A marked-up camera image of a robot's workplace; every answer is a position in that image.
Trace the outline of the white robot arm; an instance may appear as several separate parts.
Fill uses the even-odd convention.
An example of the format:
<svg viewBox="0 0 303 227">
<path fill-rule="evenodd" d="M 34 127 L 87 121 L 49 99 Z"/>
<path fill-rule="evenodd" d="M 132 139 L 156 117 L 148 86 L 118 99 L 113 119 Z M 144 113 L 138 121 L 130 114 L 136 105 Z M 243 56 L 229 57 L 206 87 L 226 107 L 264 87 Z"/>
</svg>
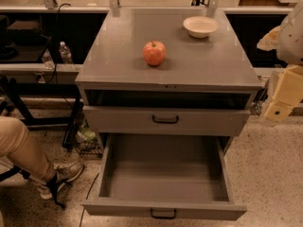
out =
<svg viewBox="0 0 303 227">
<path fill-rule="evenodd" d="M 261 113 L 265 120 L 279 123 L 303 100 L 303 1 L 258 41 L 257 48 L 275 50 L 276 56 L 287 63 L 281 73 L 273 75 Z"/>
</svg>

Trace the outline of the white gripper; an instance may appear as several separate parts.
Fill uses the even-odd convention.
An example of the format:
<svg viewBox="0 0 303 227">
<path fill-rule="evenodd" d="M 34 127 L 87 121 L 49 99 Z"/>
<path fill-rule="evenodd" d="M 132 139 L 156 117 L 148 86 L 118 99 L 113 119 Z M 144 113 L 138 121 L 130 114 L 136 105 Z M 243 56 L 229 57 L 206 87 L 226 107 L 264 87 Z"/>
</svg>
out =
<svg viewBox="0 0 303 227">
<path fill-rule="evenodd" d="M 303 67 L 290 64 L 278 76 L 273 101 L 266 104 L 263 115 L 269 121 L 282 122 L 302 100 Z"/>
</svg>

